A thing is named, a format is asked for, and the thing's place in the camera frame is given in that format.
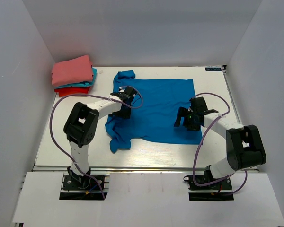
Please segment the blue t shirt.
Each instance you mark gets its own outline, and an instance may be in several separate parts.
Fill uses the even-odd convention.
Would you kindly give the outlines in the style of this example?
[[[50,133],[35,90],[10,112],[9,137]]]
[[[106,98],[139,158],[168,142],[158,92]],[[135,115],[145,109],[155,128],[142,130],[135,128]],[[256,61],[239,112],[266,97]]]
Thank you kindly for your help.
[[[197,145],[201,131],[189,131],[184,126],[174,127],[178,109],[188,108],[195,96],[191,79],[137,79],[133,70],[121,71],[113,80],[113,90],[132,86],[143,99],[134,99],[129,119],[109,116],[105,124],[111,137],[110,151],[130,149],[131,139],[150,142]]]

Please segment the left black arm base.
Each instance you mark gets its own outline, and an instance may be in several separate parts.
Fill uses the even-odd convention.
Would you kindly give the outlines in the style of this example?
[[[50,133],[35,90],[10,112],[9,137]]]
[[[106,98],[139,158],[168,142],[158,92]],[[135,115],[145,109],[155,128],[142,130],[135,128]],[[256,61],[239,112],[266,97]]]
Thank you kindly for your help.
[[[99,182],[102,190],[106,192],[109,188],[110,177],[108,175],[94,175]],[[93,179],[88,179],[84,183],[79,183],[77,180],[72,178],[70,175],[65,175],[62,181],[63,191],[76,192],[76,191],[89,191],[89,192],[100,192],[100,187]]]

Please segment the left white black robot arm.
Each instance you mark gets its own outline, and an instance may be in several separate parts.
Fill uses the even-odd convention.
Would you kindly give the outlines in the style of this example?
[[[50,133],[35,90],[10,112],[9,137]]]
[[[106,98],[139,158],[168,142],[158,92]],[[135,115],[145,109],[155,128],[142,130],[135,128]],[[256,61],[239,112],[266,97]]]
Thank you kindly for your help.
[[[138,95],[133,87],[120,87],[118,92],[101,97],[91,104],[77,102],[64,126],[64,133],[71,147],[72,165],[69,175],[81,189],[90,185],[88,161],[89,143],[93,140],[98,121],[108,115],[129,119],[132,101]]]

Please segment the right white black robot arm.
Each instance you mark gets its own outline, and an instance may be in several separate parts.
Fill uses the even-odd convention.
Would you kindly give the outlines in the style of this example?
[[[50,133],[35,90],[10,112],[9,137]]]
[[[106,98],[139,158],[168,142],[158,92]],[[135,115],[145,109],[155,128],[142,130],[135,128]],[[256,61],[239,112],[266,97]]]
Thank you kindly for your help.
[[[203,175],[192,174],[195,185],[214,189],[235,172],[266,163],[267,157],[257,126],[230,122],[225,114],[208,109],[203,97],[191,98],[190,104],[189,108],[178,109],[174,125],[183,125],[191,131],[204,127],[204,136],[214,131],[226,140],[226,157],[209,165]]]

